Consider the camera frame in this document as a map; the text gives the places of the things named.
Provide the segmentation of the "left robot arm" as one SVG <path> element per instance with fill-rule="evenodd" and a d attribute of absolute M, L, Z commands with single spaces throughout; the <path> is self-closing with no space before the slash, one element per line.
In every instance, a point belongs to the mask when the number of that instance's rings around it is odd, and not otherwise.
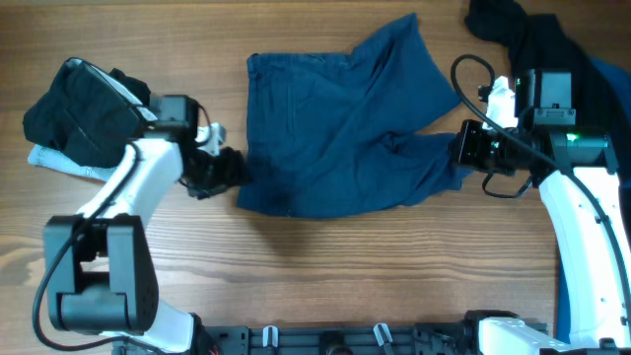
<path fill-rule="evenodd" d="M 198 200 L 249 180 L 242 154 L 222 145 L 220 127 L 199 135 L 206 109 L 184 95 L 130 102 L 139 131 L 124 137 L 110 180 L 76 214 L 43 230 L 45 272 L 35 293 L 36 338 L 63 352 L 115 343 L 153 354 L 218 354 L 200 318 L 161 300 L 145 228 L 175 183 Z"/>

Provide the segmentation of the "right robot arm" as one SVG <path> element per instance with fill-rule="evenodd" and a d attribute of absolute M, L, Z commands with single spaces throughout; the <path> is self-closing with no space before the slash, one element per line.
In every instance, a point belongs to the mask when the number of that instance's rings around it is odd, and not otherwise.
<path fill-rule="evenodd" d="M 492 76 L 480 110 L 457 136 L 463 167 L 510 177 L 527 171 L 556 233 L 569 298 L 569 338 L 556 340 L 516 316 L 488 313 L 473 324 L 480 354 L 627 354 L 630 244 L 622 218 L 618 162 L 606 133 L 582 129 L 572 76 L 530 70 L 510 84 Z"/>

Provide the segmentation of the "dark blue shorts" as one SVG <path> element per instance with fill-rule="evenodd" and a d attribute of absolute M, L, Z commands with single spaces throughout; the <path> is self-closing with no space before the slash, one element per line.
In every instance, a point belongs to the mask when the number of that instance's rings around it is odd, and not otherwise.
<path fill-rule="evenodd" d="M 451 133 L 427 127 L 459 98 L 415 14 L 349 53 L 259 53 L 246 63 L 247 167 L 240 208 L 333 219 L 413 206 L 457 190 Z"/>

